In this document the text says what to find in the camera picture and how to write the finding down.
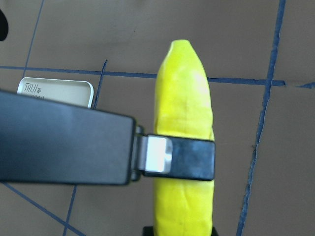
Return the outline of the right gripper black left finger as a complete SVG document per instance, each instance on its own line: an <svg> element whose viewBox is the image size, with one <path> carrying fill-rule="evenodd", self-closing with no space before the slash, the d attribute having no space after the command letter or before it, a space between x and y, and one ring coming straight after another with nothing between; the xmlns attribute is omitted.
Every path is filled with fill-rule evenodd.
<svg viewBox="0 0 315 236"><path fill-rule="evenodd" d="M154 236L153 226L145 226L142 230L142 236ZM211 236L218 236L218 232L215 227L212 228Z"/></svg>

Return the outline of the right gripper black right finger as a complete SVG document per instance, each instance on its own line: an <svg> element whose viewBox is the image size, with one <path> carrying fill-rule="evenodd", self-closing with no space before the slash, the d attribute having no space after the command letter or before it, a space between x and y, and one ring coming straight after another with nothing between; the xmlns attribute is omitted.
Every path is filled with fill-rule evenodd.
<svg viewBox="0 0 315 236"><path fill-rule="evenodd" d="M141 175L211 181L215 178L215 142L203 139L144 134L134 137L134 180Z"/></svg>

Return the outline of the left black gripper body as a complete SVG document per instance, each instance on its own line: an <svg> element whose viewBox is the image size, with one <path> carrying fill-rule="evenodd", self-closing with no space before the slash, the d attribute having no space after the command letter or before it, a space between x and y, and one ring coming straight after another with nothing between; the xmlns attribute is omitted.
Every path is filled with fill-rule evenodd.
<svg viewBox="0 0 315 236"><path fill-rule="evenodd" d="M126 185L133 118L3 91L0 178L9 182Z"/></svg>

